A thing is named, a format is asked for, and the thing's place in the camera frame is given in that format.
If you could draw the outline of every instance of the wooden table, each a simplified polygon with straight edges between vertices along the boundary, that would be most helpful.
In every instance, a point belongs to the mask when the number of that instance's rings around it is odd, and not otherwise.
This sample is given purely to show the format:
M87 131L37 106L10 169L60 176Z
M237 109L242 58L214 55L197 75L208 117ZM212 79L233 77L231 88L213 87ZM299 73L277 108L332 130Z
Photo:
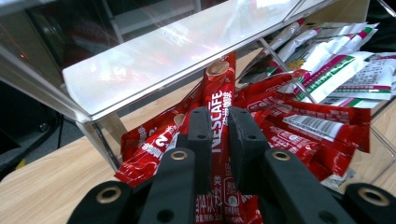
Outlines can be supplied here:
M160 112L161 108L179 102L195 83L123 117L127 130L131 130L137 120L142 123L152 117L152 111ZM392 117L395 112L396 101L393 101L373 120L374 126L393 145L396 145L396 119ZM361 162L373 157L372 163ZM384 151L374 151L374 155L367 158L360 156L357 162L361 165L354 166L354 169L359 169L358 174L370 177L373 170L366 169L367 165L383 165L382 161L389 162L389 158ZM386 178L378 180L378 183L396 195L396 172L393 171L396 171L395 164L385 173ZM82 137L13 172L0 183L0 222L65 223L90 189L107 180L116 180L113 174L89 140Z

